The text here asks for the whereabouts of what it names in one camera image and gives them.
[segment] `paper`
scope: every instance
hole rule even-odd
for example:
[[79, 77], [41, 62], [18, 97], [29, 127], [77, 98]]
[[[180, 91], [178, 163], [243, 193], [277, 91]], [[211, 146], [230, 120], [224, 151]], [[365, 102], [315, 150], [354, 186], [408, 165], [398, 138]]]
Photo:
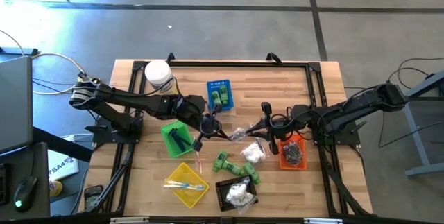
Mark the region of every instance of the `paper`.
[[[67, 141], [74, 141], [74, 136], [65, 137]], [[78, 173], [78, 161], [67, 155], [48, 150], [48, 171], [50, 180], [59, 180]]]

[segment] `white container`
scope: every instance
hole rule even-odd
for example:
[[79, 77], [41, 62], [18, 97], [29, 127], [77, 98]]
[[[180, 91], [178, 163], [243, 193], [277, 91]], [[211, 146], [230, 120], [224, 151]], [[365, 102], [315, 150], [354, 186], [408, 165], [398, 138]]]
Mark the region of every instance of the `white container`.
[[[173, 72], [171, 72], [171, 68], [167, 62], [163, 60], [154, 60], [146, 65], [145, 76], [154, 89], [158, 89], [159, 87], [163, 86], [166, 81], [173, 77]], [[172, 93], [173, 83], [174, 79], [170, 80], [168, 84], [159, 90], [159, 93]]]

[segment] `yellow basket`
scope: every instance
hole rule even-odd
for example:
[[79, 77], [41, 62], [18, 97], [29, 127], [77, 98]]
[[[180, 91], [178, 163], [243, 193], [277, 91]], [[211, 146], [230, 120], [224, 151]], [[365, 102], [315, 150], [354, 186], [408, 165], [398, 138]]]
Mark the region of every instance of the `yellow basket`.
[[205, 185], [205, 190], [173, 189], [174, 194], [188, 207], [192, 208], [208, 191], [208, 184], [184, 162], [166, 180], [186, 182], [190, 185]]

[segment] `orange container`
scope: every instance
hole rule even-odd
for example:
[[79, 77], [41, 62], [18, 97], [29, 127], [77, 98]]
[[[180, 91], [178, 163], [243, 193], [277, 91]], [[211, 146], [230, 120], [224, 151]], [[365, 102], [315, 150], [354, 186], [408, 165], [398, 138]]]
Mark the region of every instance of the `orange container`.
[[[298, 145], [300, 152], [302, 152], [302, 161], [297, 166], [289, 164], [284, 157], [284, 146], [291, 142], [295, 142]], [[279, 142], [279, 167], [281, 169], [300, 169], [300, 170], [307, 169], [307, 154], [305, 153], [305, 140], [302, 137], [300, 137], [299, 135], [293, 135], [290, 139]]]

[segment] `green basket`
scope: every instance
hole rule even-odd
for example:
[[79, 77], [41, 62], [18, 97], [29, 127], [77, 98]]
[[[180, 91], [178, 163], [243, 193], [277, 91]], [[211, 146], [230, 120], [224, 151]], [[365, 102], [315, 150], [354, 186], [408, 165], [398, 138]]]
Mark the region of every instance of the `green basket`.
[[172, 137], [170, 137], [168, 134], [169, 132], [174, 129], [178, 129], [178, 134], [185, 140], [187, 140], [190, 144], [193, 143], [193, 138], [189, 134], [188, 127], [181, 121], [175, 121], [174, 123], [167, 124], [165, 126], [162, 126], [160, 128], [160, 133], [162, 134], [162, 137], [165, 141], [166, 149], [168, 150], [169, 157], [171, 158], [177, 158], [181, 155], [188, 153], [189, 151], [193, 150], [193, 148], [183, 143], [183, 146], [185, 147], [185, 151], [182, 152], [177, 143], [174, 141]]

